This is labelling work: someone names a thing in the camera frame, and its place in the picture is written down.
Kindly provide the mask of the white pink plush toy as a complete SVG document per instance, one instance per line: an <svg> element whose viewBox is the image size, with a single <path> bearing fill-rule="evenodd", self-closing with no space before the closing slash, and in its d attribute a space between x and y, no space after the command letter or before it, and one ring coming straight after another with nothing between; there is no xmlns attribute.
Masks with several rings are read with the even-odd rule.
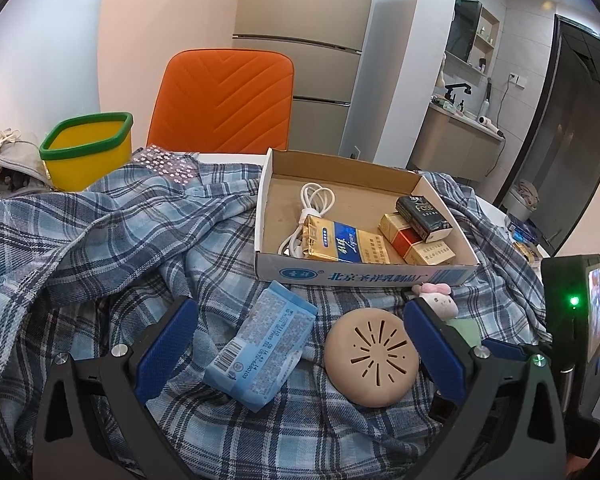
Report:
<svg viewBox="0 0 600 480"><path fill-rule="evenodd" d="M457 317L458 307L448 284L422 283L414 285L412 292L417 298L424 300L442 321L446 322Z"/></svg>

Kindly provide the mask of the red gold cigarette pack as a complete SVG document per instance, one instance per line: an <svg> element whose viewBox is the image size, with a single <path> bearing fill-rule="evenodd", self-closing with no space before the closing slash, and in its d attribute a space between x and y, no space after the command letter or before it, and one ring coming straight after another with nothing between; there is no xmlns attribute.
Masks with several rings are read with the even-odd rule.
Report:
<svg viewBox="0 0 600 480"><path fill-rule="evenodd" d="M398 255L412 266L441 266L450 263L455 254L443 240L424 242L400 214L384 214L379 231Z"/></svg>

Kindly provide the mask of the beige round vented disc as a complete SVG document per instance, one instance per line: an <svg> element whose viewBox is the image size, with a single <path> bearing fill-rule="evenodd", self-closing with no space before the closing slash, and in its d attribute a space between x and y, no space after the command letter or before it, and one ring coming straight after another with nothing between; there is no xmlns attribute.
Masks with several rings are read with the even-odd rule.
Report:
<svg viewBox="0 0 600 480"><path fill-rule="evenodd" d="M363 408L386 408L413 387L419 355L403 321L380 309L344 314L328 332L324 364L332 385Z"/></svg>

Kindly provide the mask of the light blue wipes pack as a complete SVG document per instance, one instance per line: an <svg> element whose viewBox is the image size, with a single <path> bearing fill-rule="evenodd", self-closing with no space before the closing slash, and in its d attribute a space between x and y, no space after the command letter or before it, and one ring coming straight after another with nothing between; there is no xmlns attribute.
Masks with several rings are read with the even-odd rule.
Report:
<svg viewBox="0 0 600 480"><path fill-rule="evenodd" d="M237 334L204 370L204 383L253 413L271 402L299 363L317 307L272 282Z"/></svg>

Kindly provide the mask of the blue gold cigarette pack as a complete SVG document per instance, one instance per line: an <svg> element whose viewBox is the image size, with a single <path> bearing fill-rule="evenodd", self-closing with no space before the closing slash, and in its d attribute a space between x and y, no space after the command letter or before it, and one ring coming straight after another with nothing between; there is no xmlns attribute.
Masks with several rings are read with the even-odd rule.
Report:
<svg viewBox="0 0 600 480"><path fill-rule="evenodd" d="M310 260L364 264L389 264L381 234L353 226L307 216L302 226L302 257Z"/></svg>

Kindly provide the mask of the green paper card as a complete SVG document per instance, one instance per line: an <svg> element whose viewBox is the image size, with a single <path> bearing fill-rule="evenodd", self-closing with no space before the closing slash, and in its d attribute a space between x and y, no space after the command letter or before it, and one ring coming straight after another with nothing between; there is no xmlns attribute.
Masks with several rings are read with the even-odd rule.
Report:
<svg viewBox="0 0 600 480"><path fill-rule="evenodd" d="M453 318L446 324L453 327L470 348L482 344L478 323L473 318Z"/></svg>

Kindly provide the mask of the white trash bin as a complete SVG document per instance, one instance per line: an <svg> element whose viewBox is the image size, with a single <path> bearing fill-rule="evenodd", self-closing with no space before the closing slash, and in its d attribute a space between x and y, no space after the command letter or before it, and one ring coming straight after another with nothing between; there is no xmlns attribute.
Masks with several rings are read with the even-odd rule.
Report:
<svg viewBox="0 0 600 480"><path fill-rule="evenodd" d="M536 211L539 202L535 186L530 181L521 179L509 188L502 205L510 216L525 222Z"/></svg>

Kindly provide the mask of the blue plaid shirt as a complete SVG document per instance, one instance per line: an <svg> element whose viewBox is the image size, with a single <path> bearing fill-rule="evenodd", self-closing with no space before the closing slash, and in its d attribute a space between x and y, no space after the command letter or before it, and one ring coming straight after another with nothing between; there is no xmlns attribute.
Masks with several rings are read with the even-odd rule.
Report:
<svg viewBox="0 0 600 480"><path fill-rule="evenodd" d="M288 382L251 413L206 386L204 368L263 290L254 270L261 170L183 155L184 176L140 158L79 193L0 200L0 478L30 466L38 404L62 352L103 356L179 296L199 304L192 344L148 404L194 474L209 479L399 479L439 432L418 378L393 408L357 408L329 383L323 344L339 315L399 312L379 288L299 288L317 310Z"/></svg>

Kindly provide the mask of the open cardboard box tray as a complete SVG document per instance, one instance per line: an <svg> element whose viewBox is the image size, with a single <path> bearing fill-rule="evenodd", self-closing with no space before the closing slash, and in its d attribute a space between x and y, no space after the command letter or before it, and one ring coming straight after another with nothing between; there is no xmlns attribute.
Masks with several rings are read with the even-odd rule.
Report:
<svg viewBox="0 0 600 480"><path fill-rule="evenodd" d="M331 188L336 202L329 220L367 232L378 231L381 217L394 211L402 195L426 197L451 223L445 240L455 254L443 266L410 266L389 246L388 264L325 262L279 255L282 241L298 226L302 185ZM271 150L263 163L254 225L254 270L261 281L334 287L410 287L420 282L463 284L479 260L460 225L426 177L362 160L310 152Z"/></svg>

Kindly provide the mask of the black faucet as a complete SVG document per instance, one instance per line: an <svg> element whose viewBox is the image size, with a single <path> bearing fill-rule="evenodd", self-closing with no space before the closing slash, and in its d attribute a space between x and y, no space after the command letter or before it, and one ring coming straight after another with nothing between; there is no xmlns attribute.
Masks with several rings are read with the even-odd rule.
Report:
<svg viewBox="0 0 600 480"><path fill-rule="evenodd" d="M455 103L455 91L458 89L462 89L465 94L468 96L472 93L472 87L470 84L466 84L466 82L459 82L458 84L447 84L445 86L445 94L444 98L450 103Z"/></svg>

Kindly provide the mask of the bathroom mirror cabinet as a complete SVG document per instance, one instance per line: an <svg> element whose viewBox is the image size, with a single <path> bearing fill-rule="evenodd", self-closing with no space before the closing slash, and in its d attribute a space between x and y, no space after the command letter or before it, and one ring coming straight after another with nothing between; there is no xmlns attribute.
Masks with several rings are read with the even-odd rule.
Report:
<svg viewBox="0 0 600 480"><path fill-rule="evenodd" d="M501 21L480 0L455 0L445 53L489 76Z"/></svg>

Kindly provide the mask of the pill blister sheet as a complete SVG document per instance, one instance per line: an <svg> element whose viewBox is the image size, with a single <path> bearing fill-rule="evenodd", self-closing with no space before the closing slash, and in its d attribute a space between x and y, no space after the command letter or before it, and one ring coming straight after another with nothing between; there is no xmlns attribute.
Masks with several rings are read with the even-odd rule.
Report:
<svg viewBox="0 0 600 480"><path fill-rule="evenodd" d="M171 152L155 145L136 151L132 155L132 161L181 185L189 184L199 177L198 164L193 155Z"/></svg>

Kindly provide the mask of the yellow bin green rim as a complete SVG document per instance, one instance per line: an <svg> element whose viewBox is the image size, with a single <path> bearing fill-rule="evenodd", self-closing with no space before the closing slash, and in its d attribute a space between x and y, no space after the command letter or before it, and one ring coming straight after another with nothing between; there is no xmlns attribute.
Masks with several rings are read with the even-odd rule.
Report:
<svg viewBox="0 0 600 480"><path fill-rule="evenodd" d="M45 137L38 152L58 190L80 192L131 158L133 116L108 112L69 118Z"/></svg>

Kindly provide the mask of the beige cloth bag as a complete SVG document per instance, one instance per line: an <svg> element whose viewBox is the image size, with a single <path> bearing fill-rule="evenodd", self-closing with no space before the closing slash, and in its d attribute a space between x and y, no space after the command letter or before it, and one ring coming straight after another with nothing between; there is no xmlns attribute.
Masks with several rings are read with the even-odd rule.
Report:
<svg viewBox="0 0 600 480"><path fill-rule="evenodd" d="M53 191L33 133L0 131L0 199Z"/></svg>

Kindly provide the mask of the orange quilted chair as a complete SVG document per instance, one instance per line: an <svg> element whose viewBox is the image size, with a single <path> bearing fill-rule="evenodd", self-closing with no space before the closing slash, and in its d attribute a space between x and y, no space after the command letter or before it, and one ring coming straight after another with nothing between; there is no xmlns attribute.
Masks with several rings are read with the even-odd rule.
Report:
<svg viewBox="0 0 600 480"><path fill-rule="evenodd" d="M182 51L166 64L147 143L172 152L286 150L294 63L249 49Z"/></svg>

